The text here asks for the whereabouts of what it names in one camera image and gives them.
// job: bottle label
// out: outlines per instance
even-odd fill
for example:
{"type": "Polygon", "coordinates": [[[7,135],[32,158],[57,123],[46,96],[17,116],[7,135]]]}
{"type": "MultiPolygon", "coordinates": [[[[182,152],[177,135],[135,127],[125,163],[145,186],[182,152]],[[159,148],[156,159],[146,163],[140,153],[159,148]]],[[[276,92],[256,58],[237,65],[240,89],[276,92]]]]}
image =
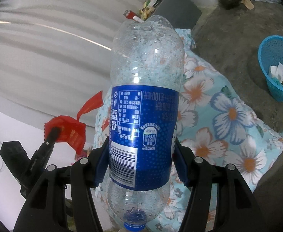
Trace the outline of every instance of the bottle label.
{"type": "Polygon", "coordinates": [[[112,89],[110,106],[110,177],[136,191],[167,183],[178,116],[179,93],[147,86],[122,85],[112,89]]]}

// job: corrugated white panel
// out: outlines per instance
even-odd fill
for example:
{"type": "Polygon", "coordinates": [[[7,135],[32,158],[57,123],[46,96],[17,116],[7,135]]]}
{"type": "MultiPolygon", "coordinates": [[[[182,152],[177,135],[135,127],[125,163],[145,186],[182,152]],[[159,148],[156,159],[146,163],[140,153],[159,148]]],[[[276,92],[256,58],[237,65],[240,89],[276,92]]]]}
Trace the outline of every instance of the corrugated white panel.
{"type": "MultiPolygon", "coordinates": [[[[138,11],[143,1],[1,0],[1,95],[53,116],[76,117],[91,96],[110,87],[113,37],[124,11],[138,11]]],[[[95,116],[81,121],[94,126],[95,116]]]]}

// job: blue bottle cap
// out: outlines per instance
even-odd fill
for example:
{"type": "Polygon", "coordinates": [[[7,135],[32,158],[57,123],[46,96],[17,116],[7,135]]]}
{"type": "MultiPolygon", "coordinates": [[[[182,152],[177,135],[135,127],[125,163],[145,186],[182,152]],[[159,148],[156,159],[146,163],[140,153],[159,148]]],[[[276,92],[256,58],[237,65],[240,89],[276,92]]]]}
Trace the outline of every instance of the blue bottle cap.
{"type": "Polygon", "coordinates": [[[145,226],[146,226],[146,224],[133,225],[133,224],[129,224],[129,223],[124,222],[124,228],[126,228],[127,230],[132,231],[132,232],[141,231],[142,229],[144,229],[145,226]]]}

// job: plastic bottle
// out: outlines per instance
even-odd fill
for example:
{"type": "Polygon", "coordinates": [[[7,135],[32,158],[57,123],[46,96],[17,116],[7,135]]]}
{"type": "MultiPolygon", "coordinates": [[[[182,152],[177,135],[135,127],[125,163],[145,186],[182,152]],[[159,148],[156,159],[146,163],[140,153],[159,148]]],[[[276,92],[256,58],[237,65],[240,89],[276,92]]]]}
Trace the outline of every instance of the plastic bottle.
{"type": "Polygon", "coordinates": [[[183,78],[184,45],[161,16],[122,24],[111,64],[108,203],[140,231],[164,209],[183,78]]]}

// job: floral fabric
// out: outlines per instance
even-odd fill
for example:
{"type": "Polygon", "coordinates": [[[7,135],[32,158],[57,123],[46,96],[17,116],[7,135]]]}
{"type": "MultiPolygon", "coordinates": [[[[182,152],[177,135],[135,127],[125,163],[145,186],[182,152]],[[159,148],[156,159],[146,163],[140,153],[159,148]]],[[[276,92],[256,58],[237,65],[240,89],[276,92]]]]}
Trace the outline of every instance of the floral fabric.
{"type": "MultiPolygon", "coordinates": [[[[180,91],[177,137],[209,163],[234,164],[253,191],[283,151],[283,132],[271,130],[238,97],[229,81],[190,50],[191,31],[176,29],[185,46],[184,83],[180,91]]],[[[96,116],[93,148],[101,147],[108,135],[110,90],[96,116]]],[[[170,198],[163,212],[147,224],[152,231],[178,231],[187,208],[190,190],[179,180],[174,165],[170,175],[170,198]]],[[[108,208],[105,184],[96,197],[108,208]]],[[[212,187],[206,231],[214,226],[217,186],[212,187]]]]}

